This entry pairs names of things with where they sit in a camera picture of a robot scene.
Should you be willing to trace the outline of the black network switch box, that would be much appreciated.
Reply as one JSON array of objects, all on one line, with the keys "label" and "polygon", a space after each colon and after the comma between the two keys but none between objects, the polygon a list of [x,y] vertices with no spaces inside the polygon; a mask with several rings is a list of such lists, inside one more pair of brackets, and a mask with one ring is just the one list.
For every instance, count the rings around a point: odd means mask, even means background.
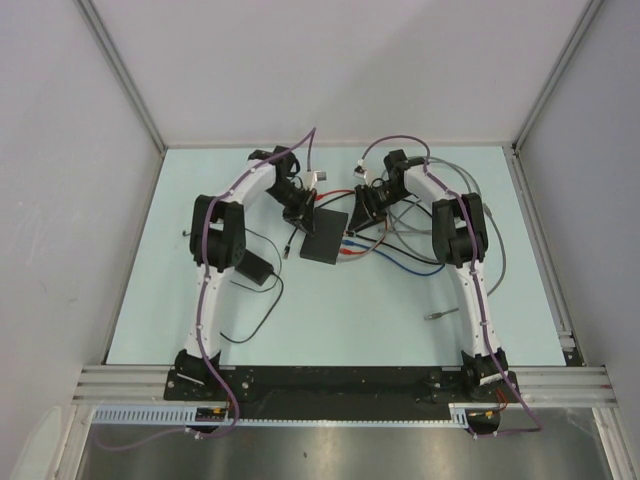
[{"label": "black network switch box", "polygon": [[302,259],[335,265],[348,222],[348,214],[326,208],[315,211],[316,231],[306,235],[300,248]]}]

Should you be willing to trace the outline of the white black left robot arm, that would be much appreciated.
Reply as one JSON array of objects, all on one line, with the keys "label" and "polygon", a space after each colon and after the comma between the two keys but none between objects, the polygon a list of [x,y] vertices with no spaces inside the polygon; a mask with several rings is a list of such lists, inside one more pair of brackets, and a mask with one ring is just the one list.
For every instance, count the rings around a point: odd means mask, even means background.
[{"label": "white black left robot arm", "polygon": [[187,398],[207,400],[222,388],[217,371],[222,327],[219,310],[230,277],[245,256],[245,214],[256,199],[264,193],[270,195],[283,207],[285,222],[307,234],[315,233],[317,190],[294,183],[299,171],[291,148],[256,150],[249,155],[246,170],[225,191],[195,200],[189,249],[197,267],[196,320],[169,371],[167,397],[184,389]]}]

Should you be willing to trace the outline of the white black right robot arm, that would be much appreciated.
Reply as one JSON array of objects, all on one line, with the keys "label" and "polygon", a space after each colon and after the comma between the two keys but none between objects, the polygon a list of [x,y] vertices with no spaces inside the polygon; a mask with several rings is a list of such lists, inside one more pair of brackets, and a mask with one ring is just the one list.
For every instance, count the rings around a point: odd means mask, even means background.
[{"label": "white black right robot arm", "polygon": [[387,179],[354,188],[348,229],[382,222],[389,207],[410,195],[431,205],[432,249],[450,275],[463,325],[461,388],[469,399],[484,401],[507,378],[508,362],[489,311],[484,275],[489,239],[481,196],[455,192],[431,172],[427,160],[410,159],[402,150],[387,154],[384,165]]}]

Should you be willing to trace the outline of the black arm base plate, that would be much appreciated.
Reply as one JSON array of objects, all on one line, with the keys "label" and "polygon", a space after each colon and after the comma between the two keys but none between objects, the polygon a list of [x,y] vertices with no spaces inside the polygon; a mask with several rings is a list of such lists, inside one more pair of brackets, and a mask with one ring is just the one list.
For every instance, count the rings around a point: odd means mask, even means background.
[{"label": "black arm base plate", "polygon": [[187,398],[186,391],[164,398],[204,407],[237,403],[240,416],[249,408],[257,412],[281,407],[300,413],[307,409],[340,410],[358,407],[407,407],[414,411],[431,405],[468,404],[474,410],[513,404],[511,387],[501,381],[481,395],[464,388],[461,370],[440,367],[285,367],[236,366],[218,368],[222,388],[203,398]]}]

